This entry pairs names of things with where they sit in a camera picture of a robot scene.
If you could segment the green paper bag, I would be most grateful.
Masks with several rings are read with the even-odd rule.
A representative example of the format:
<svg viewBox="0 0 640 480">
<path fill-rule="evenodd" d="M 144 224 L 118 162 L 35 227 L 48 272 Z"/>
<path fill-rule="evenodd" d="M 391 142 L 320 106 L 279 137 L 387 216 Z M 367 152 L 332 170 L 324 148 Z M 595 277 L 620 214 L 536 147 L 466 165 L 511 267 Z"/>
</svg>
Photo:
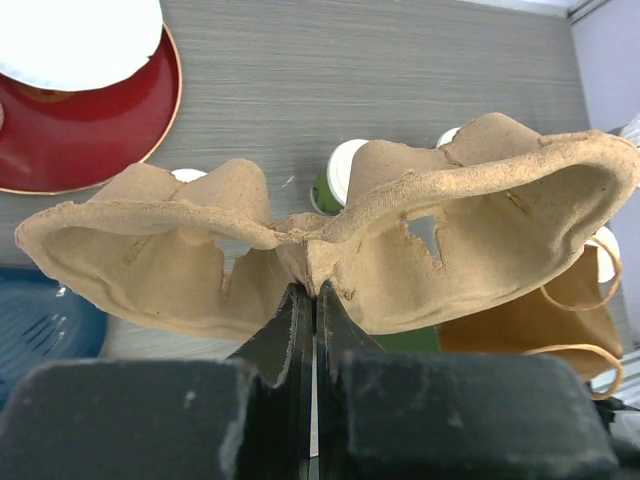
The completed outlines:
<svg viewBox="0 0 640 480">
<path fill-rule="evenodd" d="M 624 378 L 623 347 L 607 304 L 620 285 L 622 264 L 610 253 L 614 278 L 598 282 L 597 251 L 586 245 L 579 259 L 548 284 L 495 308 L 403 333 L 374 339 L 387 351 L 554 355 L 589 382 L 612 370 L 613 396 Z"/>
</svg>

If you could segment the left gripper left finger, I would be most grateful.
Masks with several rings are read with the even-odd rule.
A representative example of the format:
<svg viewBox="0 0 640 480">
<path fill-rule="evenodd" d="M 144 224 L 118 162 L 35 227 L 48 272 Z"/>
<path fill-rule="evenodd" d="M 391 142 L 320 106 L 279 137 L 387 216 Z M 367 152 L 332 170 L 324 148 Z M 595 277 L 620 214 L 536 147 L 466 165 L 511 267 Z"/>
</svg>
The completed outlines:
<svg viewBox="0 0 640 480">
<path fill-rule="evenodd" d="M 288 286 L 224 360 L 49 363 L 1 416 L 5 479 L 304 479 L 313 303 Z"/>
</svg>

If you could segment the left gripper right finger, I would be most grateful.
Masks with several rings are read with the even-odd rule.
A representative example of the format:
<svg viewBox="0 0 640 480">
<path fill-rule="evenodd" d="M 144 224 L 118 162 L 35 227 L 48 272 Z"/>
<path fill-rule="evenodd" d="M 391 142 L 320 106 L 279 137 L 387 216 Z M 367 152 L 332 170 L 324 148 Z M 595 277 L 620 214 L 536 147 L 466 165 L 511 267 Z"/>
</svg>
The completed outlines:
<svg viewBox="0 0 640 480">
<path fill-rule="evenodd" d="M 316 300 L 324 479 L 611 479 L 609 436 L 552 356 L 388 353 Z"/>
</svg>

